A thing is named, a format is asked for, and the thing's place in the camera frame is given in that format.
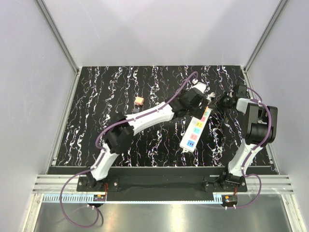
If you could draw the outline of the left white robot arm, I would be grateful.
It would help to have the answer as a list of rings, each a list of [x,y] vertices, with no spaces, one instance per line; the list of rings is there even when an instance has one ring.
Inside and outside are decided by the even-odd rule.
[[[112,164],[130,148],[133,137],[139,132],[186,115],[201,119],[208,105],[206,96],[194,87],[182,90],[148,110],[131,115],[115,114],[111,124],[96,139],[100,154],[86,174],[87,185],[93,191],[100,191],[104,187],[104,179],[108,176]]]

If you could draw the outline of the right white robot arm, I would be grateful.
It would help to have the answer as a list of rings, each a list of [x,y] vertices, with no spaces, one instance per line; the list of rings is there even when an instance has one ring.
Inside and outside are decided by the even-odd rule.
[[[224,95],[215,104],[219,111],[234,109],[244,114],[241,129],[241,145],[228,163],[219,186],[231,191],[245,177],[246,171],[256,154],[275,140],[277,134],[278,108],[267,106],[254,98],[239,98]]]

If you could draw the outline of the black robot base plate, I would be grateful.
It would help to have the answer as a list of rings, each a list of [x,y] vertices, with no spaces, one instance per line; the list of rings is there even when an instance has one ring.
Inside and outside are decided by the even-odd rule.
[[[249,193],[250,178],[224,181],[225,167],[112,167],[100,181],[80,174],[65,192],[100,193],[110,202],[210,201],[213,193]]]

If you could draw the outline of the white power strip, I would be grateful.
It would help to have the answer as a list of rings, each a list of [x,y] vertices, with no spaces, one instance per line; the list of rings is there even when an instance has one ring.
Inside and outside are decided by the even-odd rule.
[[[201,119],[192,117],[180,142],[183,152],[193,153],[195,151],[210,114],[211,109],[207,107]]]

